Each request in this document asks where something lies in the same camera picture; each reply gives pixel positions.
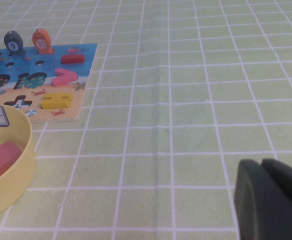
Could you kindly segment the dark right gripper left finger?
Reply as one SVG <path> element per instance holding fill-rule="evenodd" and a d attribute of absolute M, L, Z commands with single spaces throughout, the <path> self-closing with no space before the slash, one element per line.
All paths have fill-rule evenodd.
<path fill-rule="evenodd" d="M 242 240 L 292 240 L 292 201 L 262 163 L 239 161 L 234 206 Z"/>

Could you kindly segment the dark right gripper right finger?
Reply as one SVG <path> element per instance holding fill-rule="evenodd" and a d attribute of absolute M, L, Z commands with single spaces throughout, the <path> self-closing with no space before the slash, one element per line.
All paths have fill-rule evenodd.
<path fill-rule="evenodd" d="M 292 167 L 273 158 L 264 158 L 261 165 L 281 191 L 292 201 Z"/>

